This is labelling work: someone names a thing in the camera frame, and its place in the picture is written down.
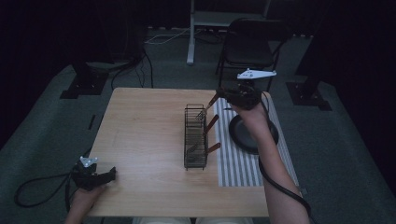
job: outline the dark background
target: dark background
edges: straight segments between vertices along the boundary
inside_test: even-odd
[[[263,5],[263,1],[218,1],[215,6],[211,2],[202,1],[197,9],[249,12],[248,3]],[[262,12],[253,8],[251,12]],[[297,35],[315,36],[297,75],[334,85],[394,193],[395,15],[395,1],[390,0],[274,1],[268,13],[269,19],[286,21]],[[190,2],[185,0],[2,1],[0,146],[51,79],[70,64],[65,40],[80,60],[109,63],[135,54],[138,40],[132,34],[139,27],[189,24]]]

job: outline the chair backrest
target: chair backrest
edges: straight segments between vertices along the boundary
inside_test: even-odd
[[[291,38],[292,32],[283,21],[241,18],[230,24],[228,35],[245,35],[249,38],[286,42]]]

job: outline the person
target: person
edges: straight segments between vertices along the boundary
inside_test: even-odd
[[[256,141],[261,158],[262,166],[266,173],[280,186],[299,195],[300,192],[292,181],[285,164],[280,158],[276,143],[268,128],[266,111],[261,104],[256,105],[251,110],[244,110],[232,105],[233,110],[238,113],[252,138]],[[264,191],[268,205],[269,218],[272,224],[304,224],[309,223],[309,216],[305,207],[290,196],[276,189],[264,179]],[[74,195],[74,200],[70,212],[66,219],[66,224],[81,223],[84,216],[89,212],[94,202],[103,192],[104,188],[93,191],[78,190]],[[160,217],[138,217],[134,218],[134,224],[140,223],[188,223],[189,219]],[[241,217],[219,217],[219,218],[197,218],[196,224],[219,224],[219,223],[243,223],[251,224],[252,219]]]

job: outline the gray carpet floor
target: gray carpet floor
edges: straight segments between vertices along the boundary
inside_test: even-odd
[[[150,31],[149,35],[177,34],[179,30]],[[199,34],[193,66],[187,65],[189,39],[186,36],[163,44],[147,44],[152,62],[154,88],[214,90],[221,44],[212,35]],[[333,86],[320,83],[318,89],[332,111],[315,106],[294,105],[286,82],[304,82],[295,76],[296,68],[310,43],[309,38],[294,37],[283,48],[270,93],[288,145],[304,197],[311,204],[320,224],[396,223],[396,200],[341,104]],[[107,69],[114,64],[90,63]],[[67,66],[56,75],[30,114],[0,151],[0,223],[63,223],[64,188],[48,202],[33,208],[21,208],[13,202],[17,187],[29,179],[59,175],[70,171],[76,160],[88,150],[100,125],[111,96],[110,74],[101,95],[81,95],[60,99],[75,72]],[[150,88],[149,62],[125,71],[114,79],[114,87]],[[235,83],[235,71],[224,75],[224,85]],[[34,183],[21,195],[25,203],[38,202],[51,194],[62,178]],[[131,223],[131,217],[107,217],[104,223]],[[255,218],[268,223],[268,218]],[[84,223],[100,223],[88,217]]]

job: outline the metal dish rack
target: metal dish rack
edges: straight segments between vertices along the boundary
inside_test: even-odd
[[[204,105],[187,105],[184,110],[184,167],[202,168],[207,163],[206,113]]]

